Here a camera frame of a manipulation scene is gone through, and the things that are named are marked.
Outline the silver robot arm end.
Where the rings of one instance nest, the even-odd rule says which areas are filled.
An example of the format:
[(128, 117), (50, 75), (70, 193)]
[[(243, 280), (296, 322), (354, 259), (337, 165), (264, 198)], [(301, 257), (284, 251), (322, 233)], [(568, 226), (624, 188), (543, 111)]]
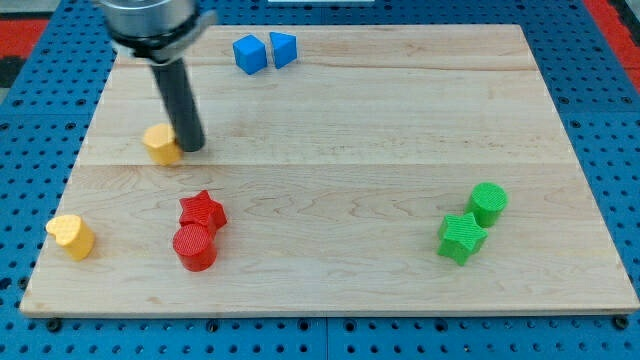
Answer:
[(208, 27), (214, 10), (202, 11), (195, 0), (97, 0), (117, 50), (163, 66), (183, 56)]

